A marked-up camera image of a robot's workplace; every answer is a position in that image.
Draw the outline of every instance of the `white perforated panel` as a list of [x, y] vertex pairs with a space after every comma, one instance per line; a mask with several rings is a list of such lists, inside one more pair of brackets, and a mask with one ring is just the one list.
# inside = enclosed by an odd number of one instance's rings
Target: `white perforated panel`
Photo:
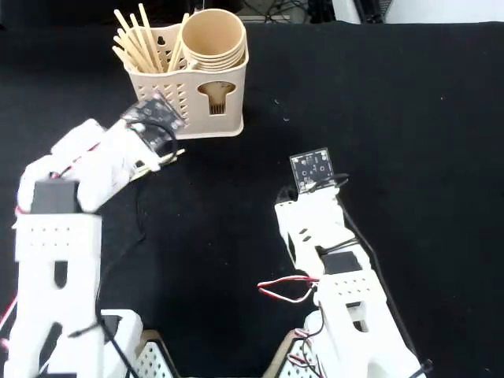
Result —
[[[303, 358], [302, 351], [302, 339], [295, 340], [292, 344], [291, 349], [287, 354], [293, 354], [300, 358]], [[311, 365], [317, 364], [317, 358], [312, 354], [309, 345], [305, 345], [306, 357]], [[291, 364], [287, 360], [287, 355], [285, 357], [285, 362], [278, 372], [278, 378], [317, 378], [310, 368], [300, 368], [296, 365]]]
[[135, 369], [140, 378], [173, 378], [163, 353], [153, 342], [145, 344], [142, 353], [136, 359]]
[[372, 270], [331, 275], [340, 299], [345, 303], [365, 301], [369, 297], [385, 296], [376, 273]]

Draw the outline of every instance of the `black fabric surface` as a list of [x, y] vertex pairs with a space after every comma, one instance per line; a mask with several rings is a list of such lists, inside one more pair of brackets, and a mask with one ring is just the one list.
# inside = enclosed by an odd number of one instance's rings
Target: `black fabric surface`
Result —
[[[259, 376], [310, 307], [257, 293], [292, 272], [273, 211], [288, 156], [321, 146], [436, 377], [503, 376], [504, 27], [252, 25], [245, 129], [185, 141], [141, 197], [147, 241], [103, 288], [184, 375]], [[88, 117], [134, 101], [113, 30], [0, 33], [0, 308], [16, 290], [24, 166]], [[135, 238], [134, 188], [101, 210], [106, 265]]]

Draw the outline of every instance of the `black circuit board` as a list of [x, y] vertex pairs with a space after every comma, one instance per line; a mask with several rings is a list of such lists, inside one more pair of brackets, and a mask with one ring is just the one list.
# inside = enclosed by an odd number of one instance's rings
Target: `black circuit board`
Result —
[[[137, 121], [136, 123], [144, 125], [152, 122], [162, 124], [166, 128], [171, 128], [174, 134], [185, 127], [183, 118], [161, 93], [154, 93], [152, 98], [138, 101], [126, 110], [121, 118], [128, 122]], [[146, 127], [139, 130], [139, 128], [135, 128], [135, 125], [133, 128], [143, 142], [158, 154], [165, 149], [163, 147], [171, 140], [170, 135], [161, 128]]]
[[291, 166], [299, 194], [307, 192], [313, 184], [334, 176], [327, 148], [291, 156]]

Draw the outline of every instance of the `chopstick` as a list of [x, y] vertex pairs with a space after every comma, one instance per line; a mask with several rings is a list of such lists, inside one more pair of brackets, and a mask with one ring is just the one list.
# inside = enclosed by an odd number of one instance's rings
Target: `chopstick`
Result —
[[124, 63], [124, 65], [126, 67], [128, 67], [128, 69], [130, 69], [134, 72], [138, 72], [138, 69], [136, 68], [135, 63], [133, 63], [130, 56], [124, 50], [120, 49], [117, 46], [112, 46], [112, 50], [114, 53], [116, 53], [116, 55]]
[[182, 48], [181, 48], [181, 44], [182, 44], [182, 42], [181, 42], [182, 41], [182, 28], [185, 25], [185, 23], [187, 22], [188, 18], [189, 18], [189, 13], [185, 13], [183, 15], [182, 22], [180, 23], [179, 32], [177, 33], [175, 46], [173, 47], [173, 50], [172, 50], [172, 58], [170, 59], [170, 64], [168, 66], [168, 71], [167, 72], [174, 71], [175, 67], [177, 67], [179, 65], [180, 52], [182, 50]]
[[137, 61], [141, 70], [143, 72], [154, 73], [154, 70], [149, 66], [145, 58], [136, 49], [136, 47], [133, 45], [133, 42], [124, 33], [124, 30], [118, 28], [117, 34], [119, 35], [123, 48]]
[[157, 70], [159, 72], [163, 72], [163, 66], [161, 65], [158, 56], [158, 48], [156, 47], [156, 42], [154, 41], [152, 31], [150, 30], [149, 19], [147, 18], [147, 14], [145, 13], [145, 9], [143, 8], [142, 3], [139, 3], [139, 9], [140, 9], [140, 16], [142, 17], [143, 27], [145, 28], [147, 34], [147, 41], [149, 41], [150, 52], [152, 54], [152, 61], [156, 64]]
[[156, 72], [156, 67], [154, 67], [154, 63], [150, 59], [149, 49], [147, 49], [147, 45], [145, 43], [145, 39], [143, 38], [142, 30], [140, 29], [140, 25], [136, 20], [136, 17], [133, 13], [129, 15], [129, 18], [132, 19], [133, 30], [136, 32], [136, 38], [140, 41], [140, 46], [142, 47], [141, 51], [143, 52], [143, 57], [146, 62], [149, 64], [152, 71]]
[[128, 23], [124, 19], [123, 15], [120, 13], [119, 9], [115, 9], [113, 11], [113, 14], [116, 15], [117, 19], [119, 20], [120, 26], [122, 26], [123, 30], [126, 32], [127, 35], [130, 35], [132, 37], [132, 42], [135, 45], [137, 49], [140, 50], [140, 44], [139, 41], [136, 40], [135, 34], [132, 33], [131, 28], [129, 27]]

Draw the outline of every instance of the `perforated base plate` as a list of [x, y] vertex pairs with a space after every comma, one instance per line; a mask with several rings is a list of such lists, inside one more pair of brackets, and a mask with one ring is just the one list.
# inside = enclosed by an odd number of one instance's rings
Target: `perforated base plate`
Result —
[[136, 359], [135, 369], [140, 378], [173, 378], [160, 347], [152, 341], [145, 344], [142, 353]]
[[[276, 377], [277, 378], [317, 378], [315, 374], [309, 368], [300, 368], [296, 365], [291, 364], [287, 360], [287, 355], [293, 354], [294, 356], [298, 356], [303, 358], [302, 351], [302, 339], [295, 339], [291, 344], [291, 349], [287, 352], [285, 359], [283, 360], [283, 364], [280, 367]], [[310, 348], [305, 346], [306, 357], [308, 358], [308, 362], [311, 365], [317, 364], [317, 358], [312, 354]]]

